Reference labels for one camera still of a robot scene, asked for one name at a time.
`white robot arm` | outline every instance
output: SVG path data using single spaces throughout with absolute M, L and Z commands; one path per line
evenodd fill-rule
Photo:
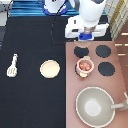
M 105 7 L 106 0 L 69 0 L 79 15 L 68 19 L 65 28 L 66 38 L 78 37 L 78 41 L 94 40 L 94 37 L 104 36 L 109 24 L 100 24 L 99 19 Z

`black burner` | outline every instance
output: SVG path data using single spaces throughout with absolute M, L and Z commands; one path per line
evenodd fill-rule
M 112 76 L 115 72 L 114 66 L 109 62 L 102 62 L 98 66 L 100 74 L 103 76 Z
M 106 45 L 99 45 L 96 48 L 96 54 L 99 57 L 106 58 L 111 54 L 111 49 Z
M 84 56 L 88 56 L 88 53 L 89 53 L 88 48 L 75 47 L 75 49 L 74 49 L 74 54 L 79 58 L 83 58 Z

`blue object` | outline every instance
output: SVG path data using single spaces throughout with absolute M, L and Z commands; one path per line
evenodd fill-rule
M 85 33 L 80 33 L 79 35 L 80 40 L 90 40 L 92 39 L 92 34 L 85 34 Z
M 44 0 L 14 0 L 10 16 L 46 16 L 42 11 Z M 67 12 L 61 16 L 76 16 L 76 12 L 69 2 L 66 3 Z
M 67 12 L 68 8 L 66 7 L 65 9 L 63 9 L 61 12 L 58 13 L 58 15 L 63 15 Z M 43 8 L 43 12 L 46 14 L 46 15 L 56 15 L 56 13 L 50 13 L 47 9 L 44 9 Z

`black mat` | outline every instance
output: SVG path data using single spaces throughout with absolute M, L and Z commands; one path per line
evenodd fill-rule
M 79 58 L 83 58 L 84 56 L 87 56 L 89 54 L 89 49 L 88 48 L 75 47 L 74 54 Z
M 58 17 L 56 43 L 64 42 L 69 17 Z M 10 17 L 0 54 L 0 128 L 66 128 L 65 45 L 51 41 L 53 17 Z M 13 54 L 18 74 L 6 76 Z M 45 79 L 40 65 L 48 59 L 61 67 L 55 79 Z
M 103 76 L 112 76 L 115 73 L 115 67 L 110 62 L 100 63 L 98 70 Z
M 5 26 L 0 26 L 0 49 L 2 47 L 3 44 L 3 38 L 4 38 L 4 34 L 5 34 Z
M 99 57 L 106 58 L 111 55 L 111 49 L 106 45 L 99 45 L 96 48 L 96 54 Z

